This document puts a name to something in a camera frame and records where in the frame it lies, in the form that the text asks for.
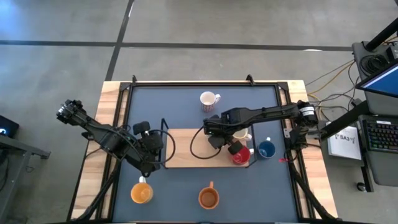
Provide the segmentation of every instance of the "cup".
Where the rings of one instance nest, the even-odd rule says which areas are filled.
[[[254,154],[254,149],[248,149],[246,146],[236,153],[235,155],[231,155],[232,162],[236,165],[243,165],[250,160],[250,156]]]
[[[201,108],[204,112],[209,112],[214,109],[216,103],[221,99],[220,94],[214,94],[210,91],[203,92],[200,95]]]
[[[139,178],[139,183],[131,189],[131,199],[136,203],[147,203],[154,196],[154,190],[147,184],[145,177]]]
[[[245,140],[245,141],[250,141],[252,138],[251,134],[249,134],[248,128],[236,131],[232,136],[238,140]]]
[[[210,186],[205,187],[199,192],[199,204],[204,209],[213,209],[217,207],[218,202],[220,201],[220,196],[218,192],[213,187],[213,181],[210,181]]]
[[[275,146],[271,142],[271,138],[268,137],[266,141],[263,141],[259,145],[259,154],[261,158],[269,159],[275,155]]]

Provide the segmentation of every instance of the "table frame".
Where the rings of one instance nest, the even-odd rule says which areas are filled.
[[[172,82],[138,82],[135,77],[133,77],[132,82],[120,82],[119,84],[119,92],[118,92],[118,100],[116,103],[116,109],[114,112],[114,117],[113,117],[113,125],[117,126],[120,124],[127,124],[128,122],[128,116],[129,116],[129,110],[130,106],[132,103],[132,93],[135,87],[140,87],[140,86],[272,86],[274,87],[275,94],[277,96],[277,103],[278,105],[284,105],[287,103],[291,102],[290,99],[290,93],[289,93],[289,85],[287,82],[270,82],[270,81],[258,81],[254,82],[252,77],[248,75],[246,81],[195,81],[195,82],[190,82],[190,81],[172,81]],[[290,120],[281,120],[281,125],[283,128],[291,128],[292,126],[292,121]],[[293,158],[295,156],[294,152],[293,154],[289,153],[288,155],[290,158]],[[83,166],[84,166],[84,161],[81,167],[81,172],[79,175],[78,183],[76,185],[74,197],[71,203],[70,211],[68,214],[68,220],[71,219],[72,217],[72,212],[75,207],[75,199],[76,195],[78,192],[78,186],[80,183],[81,179],[81,173],[83,171]],[[290,179],[291,179],[291,184],[292,184],[292,190],[294,193],[294,200],[295,200],[295,207],[296,207],[296,212],[298,216],[298,220],[300,222],[307,222],[309,220],[316,220],[316,217],[319,217],[317,213],[315,213],[313,209],[313,205],[311,201],[308,199],[308,197],[305,197],[305,200],[300,199],[300,197],[303,197],[303,192],[300,191],[301,188],[297,185],[294,176],[292,175],[292,172],[294,170],[298,170],[300,173],[299,175],[302,177],[302,180],[306,186],[308,186],[308,178],[307,178],[307,173],[306,173],[306,168],[304,164],[304,159],[303,159],[303,154],[301,151],[298,152],[298,159],[295,161],[294,164],[289,164],[289,174],[290,174]],[[97,209],[95,213],[95,217],[91,216],[91,218],[95,218],[95,221],[98,221],[100,223],[103,222],[111,222],[113,219],[113,209],[114,209],[114,203],[116,200],[116,193],[117,193],[117,187],[118,187],[118,179],[119,179],[119,172],[120,172],[120,165],[115,161],[112,160],[112,157],[110,155],[106,156],[105,160],[105,167],[104,167],[104,172],[103,172],[103,178],[102,178],[102,183],[101,186],[103,187],[104,185],[107,184],[107,179],[109,179],[109,173],[113,170],[113,174],[111,177],[114,177],[114,182],[113,182],[113,187],[110,192],[110,198],[109,198],[109,203],[108,203],[108,211],[104,211],[104,205],[106,206],[106,203],[104,202],[104,199],[100,200],[99,203],[97,203]],[[102,190],[103,195],[107,193],[107,189]]]

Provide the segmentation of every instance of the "monitor screen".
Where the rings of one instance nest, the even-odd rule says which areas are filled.
[[[365,79],[358,86],[364,91],[398,97],[398,63],[393,63],[393,66],[378,75]]]

